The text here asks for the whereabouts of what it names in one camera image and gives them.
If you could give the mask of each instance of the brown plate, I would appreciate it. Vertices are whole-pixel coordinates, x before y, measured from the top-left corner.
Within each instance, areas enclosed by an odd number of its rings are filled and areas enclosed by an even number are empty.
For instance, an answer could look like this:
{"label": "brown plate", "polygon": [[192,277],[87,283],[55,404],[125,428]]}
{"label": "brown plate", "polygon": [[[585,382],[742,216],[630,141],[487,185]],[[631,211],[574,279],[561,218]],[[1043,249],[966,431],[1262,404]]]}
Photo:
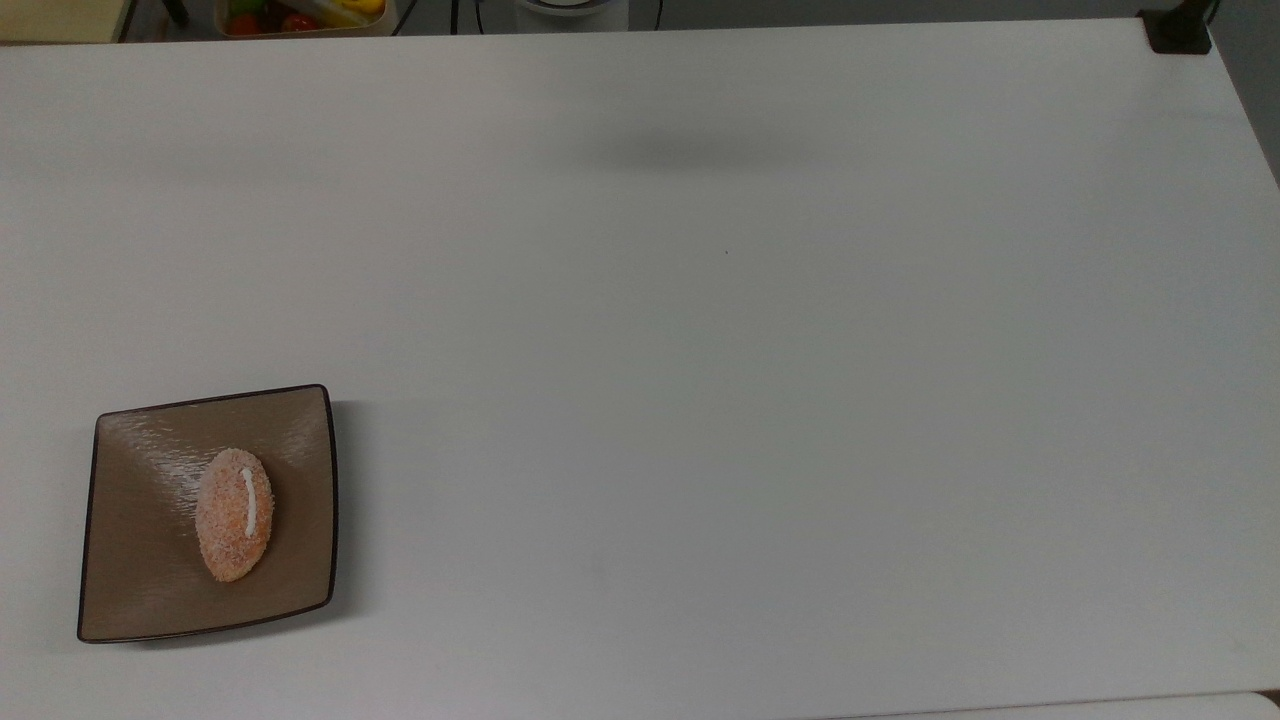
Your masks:
{"label": "brown plate", "polygon": [[[219,583],[196,539],[196,491],[227,447],[275,495],[253,569]],[[77,637],[127,642],[227,630],[324,607],[338,552],[338,456],[324,386],[108,413],[93,433]]]}

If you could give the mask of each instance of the plate rim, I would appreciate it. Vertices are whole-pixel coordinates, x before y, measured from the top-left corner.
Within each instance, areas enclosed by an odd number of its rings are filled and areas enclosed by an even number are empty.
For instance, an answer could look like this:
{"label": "plate rim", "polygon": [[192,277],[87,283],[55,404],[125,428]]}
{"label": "plate rim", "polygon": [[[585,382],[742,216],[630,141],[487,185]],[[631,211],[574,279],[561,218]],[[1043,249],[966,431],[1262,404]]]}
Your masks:
{"label": "plate rim", "polygon": [[[188,405],[202,405],[206,402],[219,402],[223,400],[242,400],[246,397],[260,397],[264,395],[279,395],[285,392],[297,392],[302,389],[319,389],[320,395],[324,397],[324,413],[325,420],[329,428],[329,469],[333,482],[333,542],[329,548],[329,589],[325,593],[323,601],[301,607],[298,610],[291,610],[288,612],[282,612],[278,615],[270,615],[266,618],[259,618],[255,620],[246,620],[244,623],[233,623],[229,625],[216,625],[212,628],[198,628],[195,630],[182,630],[177,633],[161,633],[152,635],[128,635],[119,638],[86,638],[84,637],[84,585],[88,580],[88,537],[90,529],[93,523],[93,488],[97,483],[97,445],[99,437],[101,434],[101,424],[104,418],[110,418],[113,415],[127,415],[129,413],[147,413],[152,410],[166,410],[169,407],[184,407]],[[289,387],[276,387],[269,389],[259,389],[252,392],[236,392],[230,395],[216,395],[212,397],[200,397],[196,400],[183,400],[179,402],[165,402],[161,405],[148,405],[146,407],[132,407],[128,410],[113,410],[110,413],[102,413],[93,421],[93,454],[90,457],[88,469],[88,501],[84,509],[84,547],[81,553],[81,591],[79,591],[79,606],[76,618],[76,639],[87,644],[114,644],[114,643],[127,643],[138,641],[157,641],[165,638],[184,638],[189,635],[202,635],[206,633],[218,633],[221,630],[233,630],[236,628],[247,628],[250,625],[261,625],[262,623],[271,623],[274,620],[283,620],[284,618],[292,618],[294,615],[302,615],[303,612],[311,612],[312,610],[320,610],[321,607],[329,605],[333,600],[333,588],[338,579],[338,441],[334,436],[333,429],[333,402],[329,400],[329,388],[321,383],[307,383],[300,386]]]}

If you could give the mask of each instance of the cable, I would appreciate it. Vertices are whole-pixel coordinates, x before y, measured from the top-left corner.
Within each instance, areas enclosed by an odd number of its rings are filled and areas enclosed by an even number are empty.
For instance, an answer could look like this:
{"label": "cable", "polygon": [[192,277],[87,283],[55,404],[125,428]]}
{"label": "cable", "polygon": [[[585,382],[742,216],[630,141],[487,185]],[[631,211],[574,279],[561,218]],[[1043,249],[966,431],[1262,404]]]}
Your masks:
{"label": "cable", "polygon": [[413,6],[417,5],[417,0],[408,0],[408,8],[401,14],[401,22],[396,23],[396,29],[392,31],[392,36],[399,35],[401,28],[404,27],[404,20],[408,19],[408,14],[413,12]]}

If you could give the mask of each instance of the bread roll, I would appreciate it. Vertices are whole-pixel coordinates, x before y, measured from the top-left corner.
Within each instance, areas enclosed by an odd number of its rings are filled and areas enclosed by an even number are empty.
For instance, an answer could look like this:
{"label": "bread roll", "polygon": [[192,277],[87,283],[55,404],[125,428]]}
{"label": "bread roll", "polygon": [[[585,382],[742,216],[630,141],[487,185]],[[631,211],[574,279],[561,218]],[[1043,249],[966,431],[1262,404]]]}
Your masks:
{"label": "bread roll", "polygon": [[196,496],[200,555],[214,578],[243,578],[271,538],[274,500],[266,470],[251,452],[228,448],[205,468]]}

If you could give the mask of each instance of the red tomato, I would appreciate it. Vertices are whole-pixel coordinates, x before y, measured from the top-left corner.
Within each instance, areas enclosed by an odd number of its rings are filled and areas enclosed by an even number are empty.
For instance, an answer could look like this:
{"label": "red tomato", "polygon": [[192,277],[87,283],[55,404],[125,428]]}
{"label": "red tomato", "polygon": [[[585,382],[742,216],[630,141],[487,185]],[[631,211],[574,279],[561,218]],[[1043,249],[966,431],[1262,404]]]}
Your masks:
{"label": "red tomato", "polygon": [[257,15],[244,13],[227,22],[227,35],[262,35],[262,26],[257,24]]}
{"label": "red tomato", "polygon": [[293,13],[280,23],[280,32],[302,32],[305,29],[320,29],[320,23],[311,15]]}

